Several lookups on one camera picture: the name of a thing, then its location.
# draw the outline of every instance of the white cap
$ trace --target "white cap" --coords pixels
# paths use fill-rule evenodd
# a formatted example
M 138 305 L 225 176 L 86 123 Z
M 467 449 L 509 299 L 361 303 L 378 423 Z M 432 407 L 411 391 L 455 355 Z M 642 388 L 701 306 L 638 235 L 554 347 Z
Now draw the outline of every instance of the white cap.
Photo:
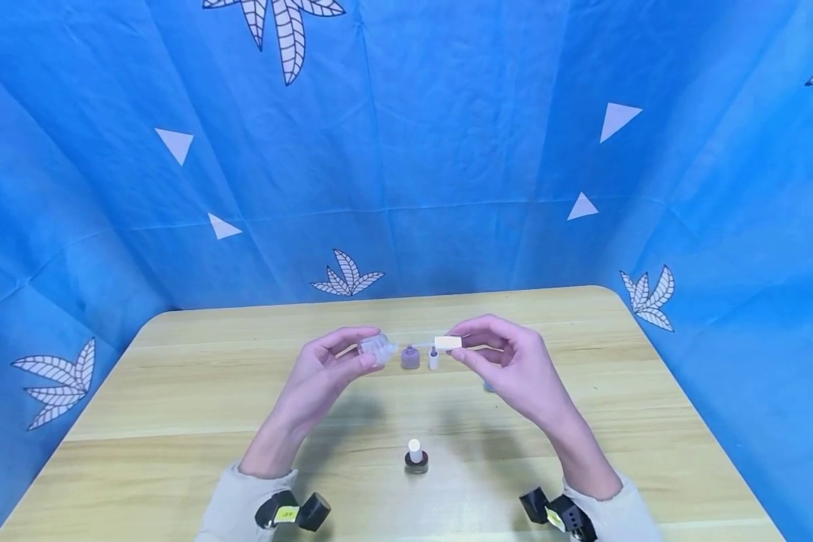
M 409 461 L 413 463 L 420 463 L 422 462 L 422 458 L 424 457 L 422 454 L 422 444 L 419 443 L 418 439 L 412 439 L 407 444 L 409 449 Z
M 463 342 L 459 336 L 436 336 L 434 337 L 434 346 L 437 350 L 453 350 L 461 348 Z

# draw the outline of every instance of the finger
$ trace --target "finger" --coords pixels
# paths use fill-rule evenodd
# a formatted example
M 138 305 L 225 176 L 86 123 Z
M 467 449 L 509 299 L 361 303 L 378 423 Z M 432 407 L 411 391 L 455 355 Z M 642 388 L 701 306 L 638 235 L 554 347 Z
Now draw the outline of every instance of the finger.
M 328 335 L 310 341 L 308 346 L 314 350 L 326 350 L 326 352 L 337 355 L 353 344 L 359 343 L 361 339 L 374 335 L 379 335 L 378 327 L 341 327 Z
M 494 335 L 502 337 L 507 341 L 517 341 L 524 337 L 530 330 L 514 324 L 512 321 L 499 318 L 497 315 L 486 314 L 479 318 L 464 320 L 449 330 L 448 335 L 474 335 L 482 332 L 492 332 Z
M 491 361 L 485 359 L 479 352 L 473 352 L 464 348 L 452 350 L 452 358 L 460 361 L 460 363 L 468 366 L 470 370 L 481 376 L 491 385 L 497 380 L 497 375 L 502 371 L 502 367 L 492 364 Z
M 473 350 L 473 352 L 482 356 L 488 361 L 491 361 L 494 365 L 503 365 L 503 361 L 505 359 L 505 354 L 500 352 L 499 350 L 490 349 L 490 348 L 481 348 L 477 350 Z
M 376 363 L 376 356 L 373 354 L 361 354 L 347 360 L 338 360 L 329 365 L 327 370 L 331 371 L 339 382 L 349 384 L 356 378 L 380 370 L 384 366 Z
M 473 333 L 473 335 L 462 338 L 461 343 L 464 345 L 464 348 L 490 346 L 491 348 L 502 350 L 506 347 L 507 341 L 503 337 L 494 335 L 490 331 L 480 331 L 479 333 Z

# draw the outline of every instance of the gray sleeve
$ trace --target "gray sleeve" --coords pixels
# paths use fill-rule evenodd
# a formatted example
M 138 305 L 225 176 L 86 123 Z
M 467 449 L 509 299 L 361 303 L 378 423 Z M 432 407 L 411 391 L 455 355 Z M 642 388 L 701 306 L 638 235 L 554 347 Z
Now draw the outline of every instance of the gray sleeve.
M 214 490 L 195 542 L 270 542 L 274 531 L 256 525 L 256 512 L 275 493 L 292 489 L 296 475 L 293 470 L 277 480 L 260 480 L 231 464 Z
M 630 479 L 617 474 L 623 489 L 608 501 L 597 501 L 573 490 L 564 480 L 564 495 L 587 514 L 598 542 L 662 542 L 659 527 Z

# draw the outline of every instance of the blue fabric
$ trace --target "blue fabric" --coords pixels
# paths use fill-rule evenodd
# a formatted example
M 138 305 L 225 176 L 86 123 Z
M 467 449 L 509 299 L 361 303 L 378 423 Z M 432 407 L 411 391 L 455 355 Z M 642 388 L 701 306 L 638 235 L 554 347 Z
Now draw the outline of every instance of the blue fabric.
M 163 310 L 597 284 L 813 540 L 813 1 L 268 4 L 0 2 L 0 525 Z

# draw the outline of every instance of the clear bottle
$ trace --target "clear bottle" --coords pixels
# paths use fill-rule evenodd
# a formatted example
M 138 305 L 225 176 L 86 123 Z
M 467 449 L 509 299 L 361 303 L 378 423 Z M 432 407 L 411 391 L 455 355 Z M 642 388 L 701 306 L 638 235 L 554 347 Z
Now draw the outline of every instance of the clear bottle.
M 385 365 L 397 351 L 397 344 L 390 343 L 388 337 L 380 333 L 380 335 L 369 336 L 358 343 L 358 352 L 360 354 L 373 354 L 376 358 L 378 365 Z

